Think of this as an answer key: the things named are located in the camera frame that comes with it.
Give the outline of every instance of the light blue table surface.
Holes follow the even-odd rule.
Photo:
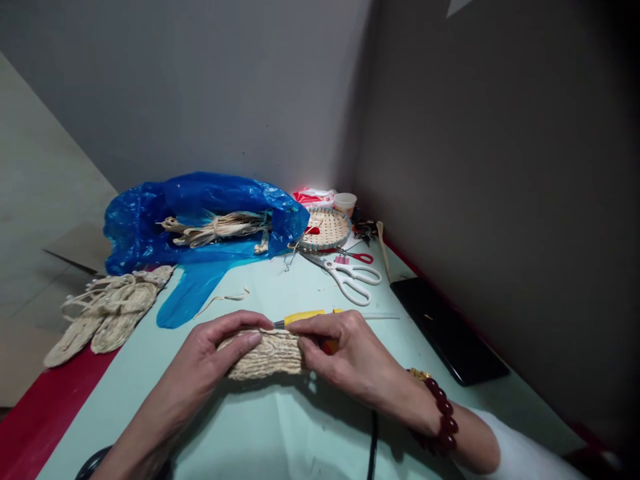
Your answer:
[[[379,244],[369,249],[360,243],[351,251],[370,252],[375,258],[372,266],[383,275],[380,285],[367,286],[371,304],[359,309],[400,315],[400,320],[369,324],[402,366],[430,372],[454,401],[494,413],[561,455],[584,446],[514,372],[474,387],[458,385],[391,292]],[[414,277],[387,251],[394,277]],[[38,479],[72,479],[92,454],[113,444],[197,323],[238,309],[262,312],[277,321],[300,311],[354,308],[331,276],[296,255],[288,272],[282,257],[230,270],[211,296],[241,293],[246,285],[248,298],[213,302],[196,320],[176,330],[160,329],[156,314],[181,272],[178,267],[114,358]],[[224,379],[184,435],[175,478],[364,479],[370,441],[370,410],[314,376],[284,375],[252,383]],[[450,461],[419,450],[400,425],[381,419],[376,478],[461,476]]]

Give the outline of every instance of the bead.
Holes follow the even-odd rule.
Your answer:
[[[438,388],[438,382],[432,378],[428,378],[425,380],[425,385],[429,389],[430,392],[433,392],[434,389]]]
[[[453,438],[453,435],[450,433],[442,433],[438,436],[438,440],[440,440],[440,445],[445,450],[443,453],[453,450],[457,446],[455,438]]]
[[[448,431],[449,433],[458,433],[458,424],[452,417],[443,415],[440,417],[440,432]]]
[[[453,407],[448,400],[438,400],[435,404],[444,416],[450,417],[453,415]]]
[[[447,399],[447,394],[445,393],[444,390],[442,390],[442,388],[432,390],[431,393],[435,397],[436,401],[438,400],[445,401]]]

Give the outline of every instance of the round woven tray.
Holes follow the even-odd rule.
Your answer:
[[[330,250],[341,247],[347,241],[351,232],[351,220],[344,213],[326,207],[309,209],[310,227],[318,227],[319,235],[304,234],[300,240],[299,248],[308,252]]]

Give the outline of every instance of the table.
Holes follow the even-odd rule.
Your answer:
[[[354,251],[366,252],[367,248],[359,244]],[[373,266],[384,272],[378,244],[372,244],[371,253]],[[394,275],[414,276],[390,251],[389,261]],[[111,362],[39,479],[73,478],[90,455],[112,444],[198,321],[238,308],[279,320],[298,311],[353,307],[334,280],[315,265],[296,256],[290,271],[285,272],[282,258],[276,258],[230,270],[212,293],[228,295],[246,285],[251,291],[246,300],[214,302],[196,321],[176,330],[159,329],[155,316],[180,274],[178,268]],[[400,364],[430,372],[450,398],[493,412],[558,454],[584,447],[514,372],[474,387],[458,385],[390,291],[386,275],[382,284],[370,288],[373,301],[360,308],[362,312],[396,312],[401,316],[400,320],[370,322]],[[175,478],[364,478],[370,434],[370,412],[320,380],[287,376],[252,383],[225,380],[185,436],[189,441],[177,455]],[[376,472],[379,478],[459,476],[450,462],[430,458],[418,450],[404,428],[384,419]]]
[[[40,374],[0,422],[0,479],[33,480],[117,352],[85,348],[64,367]]]

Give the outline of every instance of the yellow tool handle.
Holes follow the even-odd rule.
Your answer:
[[[340,313],[342,312],[342,310],[333,309],[333,312]],[[315,317],[316,315],[324,315],[324,314],[325,314],[324,310],[311,310],[308,312],[294,313],[293,315],[289,315],[288,317],[285,317],[285,326],[290,325],[293,322],[298,320],[304,320],[306,318],[311,318],[311,317]],[[323,342],[322,345],[320,345],[320,348],[322,348],[322,350],[326,354],[332,355],[338,351],[338,344],[334,340],[327,340],[326,342]]]

